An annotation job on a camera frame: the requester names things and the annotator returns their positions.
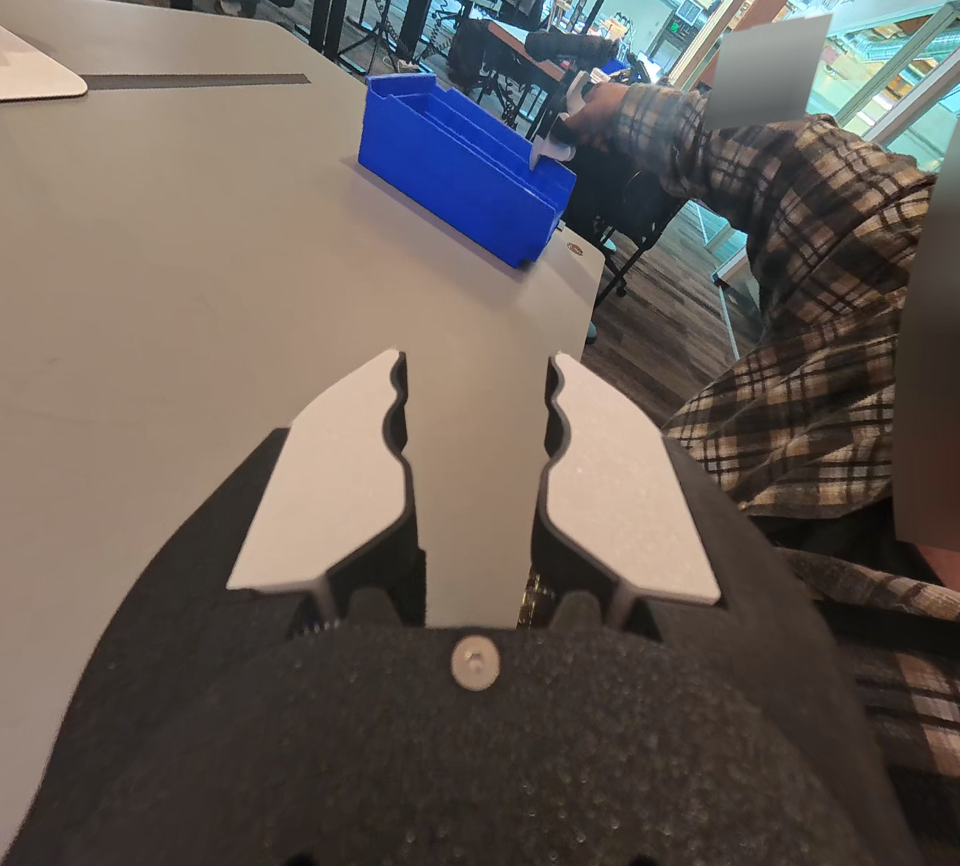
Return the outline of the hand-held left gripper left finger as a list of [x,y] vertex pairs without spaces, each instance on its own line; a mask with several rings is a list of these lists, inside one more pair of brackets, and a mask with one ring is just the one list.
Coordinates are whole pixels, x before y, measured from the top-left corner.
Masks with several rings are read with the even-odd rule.
[[388,349],[294,417],[229,590],[351,593],[402,578],[418,550],[408,397],[406,354]]

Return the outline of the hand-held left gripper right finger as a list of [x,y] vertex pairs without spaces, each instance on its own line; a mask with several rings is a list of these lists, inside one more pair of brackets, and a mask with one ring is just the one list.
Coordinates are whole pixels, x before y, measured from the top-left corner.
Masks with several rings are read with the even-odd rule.
[[558,591],[682,604],[722,594],[666,440],[647,414],[568,354],[548,360],[547,461],[534,568]]

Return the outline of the blue plastic bin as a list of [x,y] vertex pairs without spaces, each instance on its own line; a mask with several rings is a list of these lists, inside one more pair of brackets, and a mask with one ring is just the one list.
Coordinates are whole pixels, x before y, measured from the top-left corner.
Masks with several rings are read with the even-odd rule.
[[537,261],[575,173],[432,74],[366,83],[358,162],[512,268]]

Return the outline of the person's right forearm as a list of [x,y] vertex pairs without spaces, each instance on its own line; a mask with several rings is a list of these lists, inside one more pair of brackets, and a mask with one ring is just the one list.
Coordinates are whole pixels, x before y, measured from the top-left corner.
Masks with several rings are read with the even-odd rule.
[[746,236],[762,335],[666,423],[754,517],[892,493],[895,364],[936,176],[825,115],[708,131],[696,93],[635,85],[613,143]]

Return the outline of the person's right hand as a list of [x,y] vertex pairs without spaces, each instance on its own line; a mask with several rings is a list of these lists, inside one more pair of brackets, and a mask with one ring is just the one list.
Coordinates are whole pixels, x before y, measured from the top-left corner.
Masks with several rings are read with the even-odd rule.
[[632,88],[616,83],[591,88],[582,108],[564,121],[572,145],[608,150],[614,142],[618,112]]

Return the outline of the black office chair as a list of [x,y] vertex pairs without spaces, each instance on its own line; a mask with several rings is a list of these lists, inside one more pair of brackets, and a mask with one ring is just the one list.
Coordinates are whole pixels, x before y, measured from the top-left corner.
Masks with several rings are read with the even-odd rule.
[[[658,177],[620,152],[578,147],[565,167],[576,180],[562,220],[604,254],[605,267],[613,274],[596,303],[612,292],[623,297],[629,271],[657,244],[684,201],[667,193]],[[612,234],[628,238],[635,246],[620,267],[605,245]]]

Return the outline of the person in plaid shirt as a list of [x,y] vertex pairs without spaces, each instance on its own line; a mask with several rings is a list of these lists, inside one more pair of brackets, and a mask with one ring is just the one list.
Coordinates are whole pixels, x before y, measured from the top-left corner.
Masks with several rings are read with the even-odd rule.
[[958,798],[958,593],[780,548],[841,648],[892,778]]

